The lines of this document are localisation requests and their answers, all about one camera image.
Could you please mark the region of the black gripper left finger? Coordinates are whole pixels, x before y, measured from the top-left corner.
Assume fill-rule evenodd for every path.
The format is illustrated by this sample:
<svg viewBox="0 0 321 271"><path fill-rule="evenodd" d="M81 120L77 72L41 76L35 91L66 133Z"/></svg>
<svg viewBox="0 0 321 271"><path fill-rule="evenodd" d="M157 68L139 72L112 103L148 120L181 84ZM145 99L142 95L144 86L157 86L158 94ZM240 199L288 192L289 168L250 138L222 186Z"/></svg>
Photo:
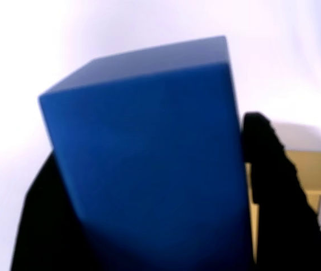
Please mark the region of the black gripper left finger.
<svg viewBox="0 0 321 271"><path fill-rule="evenodd" d="M50 154L26 194L11 270L99 269Z"/></svg>

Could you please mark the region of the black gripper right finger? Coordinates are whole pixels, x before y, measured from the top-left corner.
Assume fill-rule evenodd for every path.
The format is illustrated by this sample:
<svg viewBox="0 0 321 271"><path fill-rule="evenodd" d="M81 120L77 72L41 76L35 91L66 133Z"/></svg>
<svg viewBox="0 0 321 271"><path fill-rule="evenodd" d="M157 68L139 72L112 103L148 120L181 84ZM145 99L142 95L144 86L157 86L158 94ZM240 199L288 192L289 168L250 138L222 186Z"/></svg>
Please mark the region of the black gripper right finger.
<svg viewBox="0 0 321 271"><path fill-rule="evenodd" d="M270 121L243 118L243 151L259 206L257 270L321 270L321 229Z"/></svg>

